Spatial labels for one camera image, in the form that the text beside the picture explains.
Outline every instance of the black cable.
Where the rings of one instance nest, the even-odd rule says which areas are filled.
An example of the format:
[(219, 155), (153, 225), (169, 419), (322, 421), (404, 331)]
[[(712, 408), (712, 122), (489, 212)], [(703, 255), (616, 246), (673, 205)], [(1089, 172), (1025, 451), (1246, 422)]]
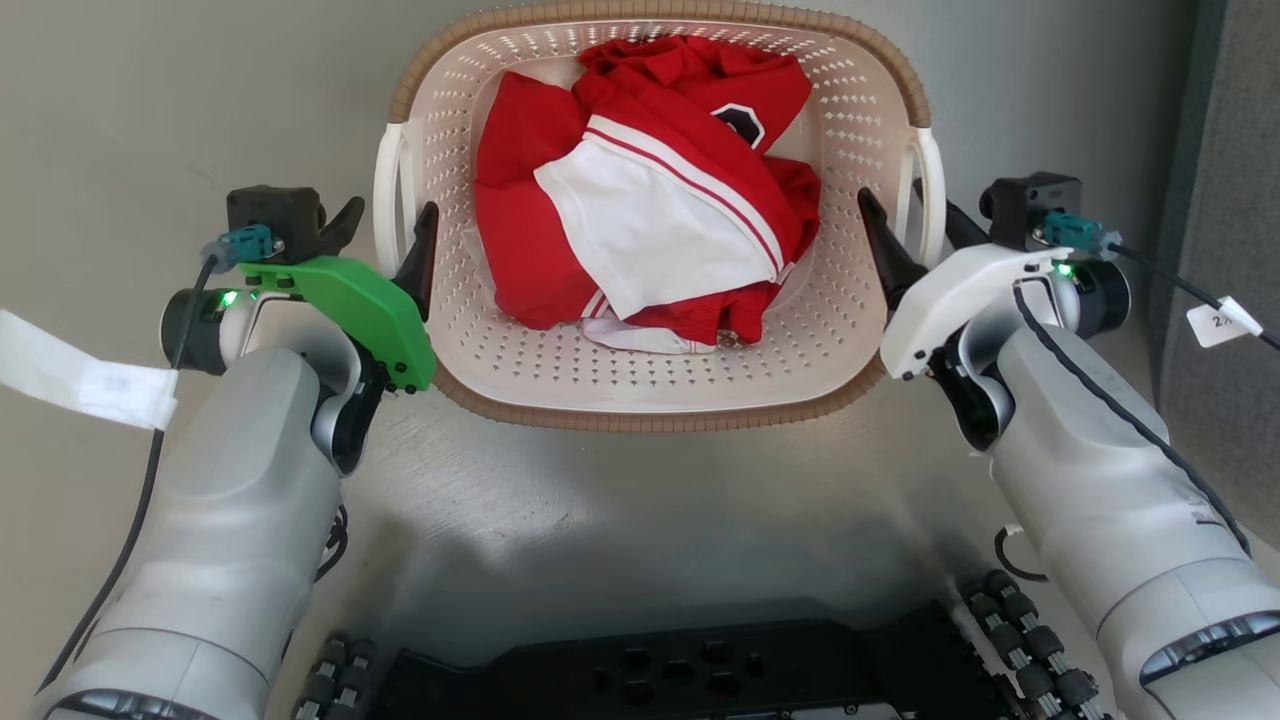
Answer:
[(1222, 518), (1222, 521), (1226, 523), (1226, 528), (1231, 530), (1233, 536), (1235, 536), (1235, 541), (1240, 543), (1240, 548), (1244, 550), (1244, 553), (1252, 557), (1253, 552), (1249, 550), (1249, 538), (1244, 536), (1244, 530), (1242, 530), (1240, 525), (1236, 524), (1235, 516), (1231, 515), (1231, 511), (1226, 509), (1226, 505), (1222, 502), (1222, 498), (1220, 498), (1217, 493), (1213, 492), (1213, 488), (1211, 488), (1208, 483), (1204, 482), (1204, 478), (1202, 478), (1199, 473), (1197, 473), (1196, 469), (1190, 466), (1189, 462), (1183, 460), (1183, 457), (1178, 455), (1178, 452), (1175, 452), (1172, 447), (1169, 447), (1167, 442), (1165, 442), (1164, 439), (1161, 439), (1160, 436), (1153, 433), (1151, 428), (1144, 425), (1142, 420), (1134, 416), (1133, 413), (1129, 413), (1129, 410), (1124, 405), (1120, 405), (1120, 402), (1116, 401), (1116, 398), (1111, 397), (1107, 393), (1107, 391), (1102, 389), (1102, 387), (1098, 386), (1098, 383), (1093, 382), (1093, 378), (1091, 378), (1088, 373), (1082, 370), (1079, 365), (1076, 365), (1070, 357), (1068, 357), (1066, 352), (1064, 352), (1062, 348), (1057, 345), (1057, 342), (1053, 341), (1053, 337), (1048, 334), (1048, 331), (1046, 331), (1044, 327), (1041, 325), (1038, 320), (1036, 320), (1036, 315), (1032, 315), (1030, 309), (1027, 306), (1027, 300), (1023, 299), (1023, 288), (1018, 286), (1014, 286), (1014, 301), (1018, 302), (1018, 311), (1021, 313), (1023, 320), (1025, 320), (1030, 331), (1036, 333), (1036, 337), (1041, 341), (1041, 343), (1051, 354), (1053, 354), (1053, 357), (1057, 359), (1057, 361), (1062, 365), (1062, 368), (1065, 368), (1069, 373), (1075, 375), (1075, 379), (1080, 380), (1080, 384), (1083, 384), (1085, 389), (1088, 389), (1091, 393), (1093, 393), (1094, 397), (1105, 402), (1107, 407), (1111, 409), (1112, 413), (1120, 416), (1121, 420), (1133, 425), (1133, 429), (1138, 430), (1138, 434), (1142, 436), (1143, 439), (1158, 447), (1160, 451), (1165, 455), (1165, 457), (1169, 459), (1170, 462), (1172, 462), (1180, 470), (1187, 473), (1187, 479), (1189, 479), (1192, 484), (1196, 486), (1196, 489), (1198, 489), (1201, 495), (1204, 496), (1204, 500), (1208, 501), (1210, 506), (1213, 507), (1213, 510), (1219, 514), (1219, 516)]
[(1007, 570), (1010, 575), (1020, 580), (1028, 580), (1032, 583), (1047, 583), (1048, 575), (1041, 575), (1039, 573), (1028, 573), (1027, 570), (1021, 570), (1016, 565), (1009, 561), (1009, 556), (1005, 555), (1006, 539), (1009, 539), (1009, 528), (1000, 528), (1000, 532), (996, 533), (996, 560), (1000, 560), (1000, 564), (1005, 566), (1005, 570)]
[[(216, 258), (209, 258), (200, 268), (200, 275), (196, 277), (195, 291), (192, 292), (191, 301), (187, 304), (187, 310), (182, 316), (177, 352), (173, 354), (173, 360), (169, 365), (173, 370), (178, 369), (182, 354), (187, 348), (187, 334), (191, 333), (192, 323), (196, 322), (200, 296), (205, 292), (205, 284), (209, 283), (209, 275), (214, 272), (214, 266), (216, 264)], [(45, 679), (40, 683), (40, 688), (36, 689), (36, 694), (40, 694), (40, 691), (47, 688), (54, 680), (58, 679), (63, 667), (67, 666), (67, 661), (70, 659), (72, 653), (76, 652), (76, 647), (79, 644), (81, 638), (93, 624), (97, 618), (97, 612), (102, 609), (106, 598), (115, 588), (115, 583), (124, 573), (124, 566), (129, 562), (129, 556), (133, 555), (133, 546), (138, 543), (138, 536), (142, 533), (142, 521), (146, 520), (147, 507), (151, 505), (151, 493), (155, 491), (156, 470), (160, 468), (160, 447), (163, 445), (164, 430), (155, 430), (151, 434), (151, 452), (147, 456), (147, 470), (142, 477), (142, 491), (138, 493), (138, 506), (133, 511), (133, 523), (129, 525), (129, 534), (124, 538), (124, 546), (120, 547), (120, 553), (116, 556), (115, 565), (111, 566), (111, 571), (108, 573), (106, 580), (102, 583), (102, 588), (97, 591), (97, 596), (95, 596), (93, 601), (90, 602), (84, 615), (81, 616), (79, 623), (76, 624), (76, 629), (72, 630), (72, 635), (67, 638), (67, 644), (63, 646), (61, 652), (58, 653), (54, 664), (49, 667), (49, 673), (45, 674)]]
[(325, 542), (325, 550), (333, 550), (333, 555), (320, 564), (320, 568), (316, 570), (315, 582), (319, 583), (321, 578), (329, 574), (329, 570), (333, 570), (338, 565), (342, 556), (347, 553), (347, 506), (339, 505), (338, 516), (333, 519), (333, 527), (329, 528), (329, 541)]
[[(1142, 265), (1143, 268), (1151, 270), (1152, 273), (1155, 273), (1155, 274), (1165, 278), (1166, 281), (1174, 283), (1175, 286), (1178, 286), (1179, 288), (1181, 288), (1183, 292), (1185, 292), (1187, 295), (1190, 295), (1196, 300), (1199, 300), (1204, 305), (1208, 305), (1210, 307), (1212, 307), (1215, 310), (1221, 310), (1222, 309), (1222, 304), (1219, 302), (1217, 299), (1213, 297), (1212, 295), (1210, 295), (1210, 293), (1204, 292), (1203, 290), (1193, 286), (1192, 283), (1187, 282), (1185, 279), (1180, 278), (1179, 275), (1175, 275), (1174, 273), (1170, 273), (1169, 270), (1161, 268), (1160, 265), (1152, 263), (1151, 260), (1143, 258), (1142, 255), (1134, 252), (1133, 250), (1129, 250), (1128, 247), (1116, 245), (1114, 242), (1108, 243), (1107, 247), (1110, 247), (1112, 251), (1115, 251), (1116, 255), (1120, 255), (1121, 258), (1128, 258), (1128, 259), (1133, 260), (1134, 263)], [(1268, 333), (1267, 331), (1262, 331), (1262, 333), (1258, 336), (1258, 340), (1261, 340), (1262, 342), (1267, 343), (1274, 350), (1280, 350), (1280, 340), (1277, 340), (1276, 336)]]

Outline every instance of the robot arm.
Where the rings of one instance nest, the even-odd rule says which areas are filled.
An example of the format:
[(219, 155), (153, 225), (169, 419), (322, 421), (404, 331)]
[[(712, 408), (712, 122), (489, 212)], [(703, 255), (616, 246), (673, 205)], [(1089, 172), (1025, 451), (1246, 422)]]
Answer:
[(339, 502), (298, 352), (236, 361), (159, 478), (127, 575), (33, 717), (261, 717)]
[[(1097, 637), (1126, 716), (1274, 717), (1280, 587), (1188, 474), (1068, 369), (1167, 443), (1160, 415), (1082, 338), (1128, 314), (1119, 270), (1018, 247), (1039, 225), (1027, 197), (1044, 178), (1070, 179), (992, 187), (992, 234), (1006, 242), (961, 247), (900, 293), (882, 359), (895, 377), (937, 380), (965, 438), (989, 454), (1044, 574)], [(868, 227), (873, 246), (892, 241), (884, 233)]]
[[(330, 255), (360, 208), (321, 228), (310, 188), (228, 197), (236, 237), (212, 252), (257, 290), (182, 291), (165, 310), (165, 354), (186, 336), (180, 366), (221, 378), (165, 459), (125, 574), (29, 717), (261, 719), (380, 397), (434, 372), (420, 299), (430, 243), (394, 283)], [(265, 224), (234, 231), (243, 213)], [(433, 205), (421, 238), (434, 222)]]

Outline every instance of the clothing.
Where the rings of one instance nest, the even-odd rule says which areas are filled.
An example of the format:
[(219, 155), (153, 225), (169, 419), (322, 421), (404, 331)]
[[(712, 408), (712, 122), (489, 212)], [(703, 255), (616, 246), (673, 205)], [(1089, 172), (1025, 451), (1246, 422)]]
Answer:
[(667, 37), (580, 61), (572, 92), (507, 73), (489, 113), (476, 222), (498, 306), (535, 329), (612, 311), (584, 328), (614, 347), (759, 340), (818, 228), (817, 176), (764, 156), (809, 95), (796, 59)]

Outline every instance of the paper tag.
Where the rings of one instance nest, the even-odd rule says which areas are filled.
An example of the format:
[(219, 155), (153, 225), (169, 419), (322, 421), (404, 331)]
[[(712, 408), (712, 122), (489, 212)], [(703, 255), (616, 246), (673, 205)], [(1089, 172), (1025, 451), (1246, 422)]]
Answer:
[(178, 370), (105, 363), (0, 310), (0, 383), (68, 410), (165, 429)]
[(1222, 304), (1221, 310), (1201, 305), (1187, 311), (1187, 322), (1196, 332), (1201, 347), (1213, 347), (1240, 336), (1262, 334), (1262, 325), (1231, 296), (1222, 297), (1219, 302)]

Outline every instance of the laundry basket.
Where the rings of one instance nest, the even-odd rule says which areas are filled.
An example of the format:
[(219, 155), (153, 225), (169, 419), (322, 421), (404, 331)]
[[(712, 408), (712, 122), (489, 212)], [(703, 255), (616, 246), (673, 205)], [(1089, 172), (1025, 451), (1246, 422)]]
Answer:
[[(494, 305), (476, 250), (472, 168), (499, 78), (516, 70), (568, 87), (585, 49), (667, 35), (799, 58), (813, 95), (772, 154), (809, 163), (823, 181), (814, 246), (765, 313), (755, 345), (650, 355), (595, 345), (575, 325), (526, 329)], [(877, 350), (886, 305), (856, 195), (870, 187), (901, 237), (913, 168), (923, 178), (923, 232), (908, 245), (932, 266), (942, 249), (945, 191), (928, 104), (902, 54), (861, 23), (716, 0), (547, 3), (458, 20), (413, 58), (378, 152), (374, 236), (380, 269), (390, 275), (412, 242), (417, 213), (438, 204), (426, 329), (439, 360), (436, 387), (467, 410), (614, 432), (788, 423), (844, 407), (883, 374)]]

